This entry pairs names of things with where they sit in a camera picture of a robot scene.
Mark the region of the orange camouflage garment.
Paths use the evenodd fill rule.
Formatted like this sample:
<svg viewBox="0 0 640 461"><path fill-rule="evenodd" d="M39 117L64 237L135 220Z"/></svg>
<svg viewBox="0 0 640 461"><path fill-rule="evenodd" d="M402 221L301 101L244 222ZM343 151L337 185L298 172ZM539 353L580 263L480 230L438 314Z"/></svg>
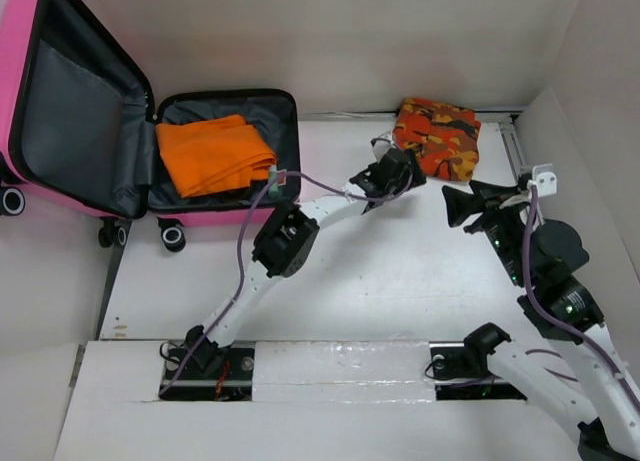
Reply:
<svg viewBox="0 0 640 461"><path fill-rule="evenodd" d="M468 182L479 163L480 128L472 109L406 97L393 136L401 148L414 152L426 176Z"/></svg>

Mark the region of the green white tube bottle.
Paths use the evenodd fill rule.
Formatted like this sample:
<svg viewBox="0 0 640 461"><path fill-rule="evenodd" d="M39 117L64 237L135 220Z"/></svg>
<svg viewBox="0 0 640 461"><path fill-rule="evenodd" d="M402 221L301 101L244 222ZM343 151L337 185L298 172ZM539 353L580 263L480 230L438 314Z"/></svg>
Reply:
<svg viewBox="0 0 640 461"><path fill-rule="evenodd" d="M282 188L286 185L287 170L279 169L273 165L268 170L268 190L267 196L270 199L279 199L282 194Z"/></svg>

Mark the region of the orange cloth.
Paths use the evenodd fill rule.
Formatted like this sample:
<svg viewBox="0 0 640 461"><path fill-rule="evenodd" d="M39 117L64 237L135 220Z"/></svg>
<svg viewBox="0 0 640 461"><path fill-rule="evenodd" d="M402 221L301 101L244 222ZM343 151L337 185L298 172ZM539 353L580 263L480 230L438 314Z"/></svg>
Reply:
<svg viewBox="0 0 640 461"><path fill-rule="evenodd" d="M249 188L266 181L277 156L240 115L156 126L160 156L182 198Z"/></svg>

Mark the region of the pink suitcase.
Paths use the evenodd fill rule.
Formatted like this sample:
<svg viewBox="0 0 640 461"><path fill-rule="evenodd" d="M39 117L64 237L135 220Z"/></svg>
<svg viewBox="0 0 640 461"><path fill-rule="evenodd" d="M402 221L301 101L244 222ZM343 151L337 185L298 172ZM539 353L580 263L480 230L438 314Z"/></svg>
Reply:
<svg viewBox="0 0 640 461"><path fill-rule="evenodd" d="M262 183L182 198L160 156L156 126L240 115L277 156L279 199ZM255 221L296 200L296 102L280 89L181 93L156 102L135 61L82 0L7 0L1 17L1 212L21 214L27 194L101 221L103 247L124 245L124 225L156 217L165 248L185 247L188 226Z"/></svg>

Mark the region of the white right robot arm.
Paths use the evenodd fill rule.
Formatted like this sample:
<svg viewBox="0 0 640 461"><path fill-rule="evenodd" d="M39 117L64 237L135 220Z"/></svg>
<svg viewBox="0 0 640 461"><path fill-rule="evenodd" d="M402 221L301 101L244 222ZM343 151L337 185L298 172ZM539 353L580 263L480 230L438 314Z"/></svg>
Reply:
<svg viewBox="0 0 640 461"><path fill-rule="evenodd" d="M595 298L574 275L589 255L569 224L538 214L540 199L557 191L555 174L524 175L514 186L472 181L469 187L443 187L449 225L486 235L512 283L525 291L518 299L525 317L581 389L536 364L494 323L459 344L432 349L426 375L453 389L502 379L565 431L581 459L638 459L639 388Z"/></svg>

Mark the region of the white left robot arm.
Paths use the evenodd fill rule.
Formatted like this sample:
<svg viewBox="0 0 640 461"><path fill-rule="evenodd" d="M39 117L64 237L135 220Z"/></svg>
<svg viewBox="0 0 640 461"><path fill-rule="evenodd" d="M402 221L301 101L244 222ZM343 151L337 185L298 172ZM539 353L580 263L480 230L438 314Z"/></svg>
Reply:
<svg viewBox="0 0 640 461"><path fill-rule="evenodd" d="M181 369L190 367L205 378L216 375L251 312L277 283L304 266L323 229L364 215L426 183L415 153L396 146L389 147L379 160L340 188L327 186L301 172L288 175L304 179L326 194L302 203L277 205L255 236L248 261L242 260L246 228L240 229L236 246L238 287L205 322L187 332Z"/></svg>

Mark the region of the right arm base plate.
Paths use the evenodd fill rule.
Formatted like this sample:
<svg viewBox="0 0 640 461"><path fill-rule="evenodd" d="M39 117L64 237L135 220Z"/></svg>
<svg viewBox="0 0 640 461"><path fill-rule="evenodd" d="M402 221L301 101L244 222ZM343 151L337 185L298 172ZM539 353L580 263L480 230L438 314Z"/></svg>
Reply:
<svg viewBox="0 0 640 461"><path fill-rule="evenodd" d="M483 370L462 342L434 342L424 376L433 382L436 401L526 401L517 388Z"/></svg>

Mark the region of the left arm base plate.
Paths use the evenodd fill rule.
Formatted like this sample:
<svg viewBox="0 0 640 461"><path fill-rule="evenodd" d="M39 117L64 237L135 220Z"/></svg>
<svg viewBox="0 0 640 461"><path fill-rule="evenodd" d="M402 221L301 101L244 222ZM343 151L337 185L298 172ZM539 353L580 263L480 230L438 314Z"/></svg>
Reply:
<svg viewBox="0 0 640 461"><path fill-rule="evenodd" d="M211 401L245 402L252 400L255 345L232 345L220 360L215 360L202 370L190 359L175 382L187 349L173 342L165 342L159 348L164 361L159 386L159 398L163 401Z"/></svg>

